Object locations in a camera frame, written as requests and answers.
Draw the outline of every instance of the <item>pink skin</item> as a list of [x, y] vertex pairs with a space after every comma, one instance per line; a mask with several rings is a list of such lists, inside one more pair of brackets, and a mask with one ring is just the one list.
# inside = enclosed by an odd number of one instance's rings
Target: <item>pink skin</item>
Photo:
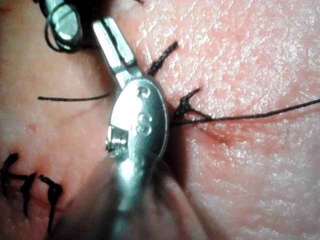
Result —
[[[198, 87], [192, 106], [215, 117], [320, 97], [318, 1], [118, 0], [109, 12], [143, 70], [179, 41], [155, 77], [174, 108]], [[19, 153], [12, 173], [37, 172], [62, 185], [57, 217], [106, 154], [113, 99], [37, 96], [92, 97], [114, 84], [98, 52], [47, 47], [44, 17], [31, 0], [2, 1], [0, 15], [0, 159]], [[165, 157], [209, 239], [320, 238], [319, 110], [170, 131]], [[0, 239], [46, 233], [48, 186], [34, 182], [26, 219], [21, 184], [8, 183], [8, 199], [0, 194]]]

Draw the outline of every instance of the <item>sutured wound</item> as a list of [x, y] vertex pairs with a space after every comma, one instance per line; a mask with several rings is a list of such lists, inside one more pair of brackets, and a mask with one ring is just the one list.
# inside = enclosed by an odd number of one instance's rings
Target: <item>sutured wound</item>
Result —
[[[28, 203], [30, 200], [30, 189], [35, 181], [37, 173], [32, 173], [30, 175], [20, 175], [20, 174], [14, 174], [9, 172], [9, 168], [19, 159], [18, 153], [13, 153], [9, 155], [6, 160], [4, 161], [2, 168], [0, 169], [0, 179], [1, 179], [1, 191], [2, 194], [7, 197], [7, 185], [8, 185], [8, 179], [17, 179], [17, 180], [23, 180], [24, 183], [20, 187], [20, 191], [23, 196], [23, 213], [25, 217], [28, 217]], [[50, 202], [50, 213], [49, 213], [49, 222], [48, 222], [48, 232], [50, 232], [52, 228], [54, 213], [55, 213], [55, 207], [57, 205], [58, 199], [60, 195], [63, 192], [63, 189], [61, 185], [55, 183], [50, 178], [40, 175], [38, 177], [42, 182], [46, 183], [49, 186], [47, 196], [48, 200]]]

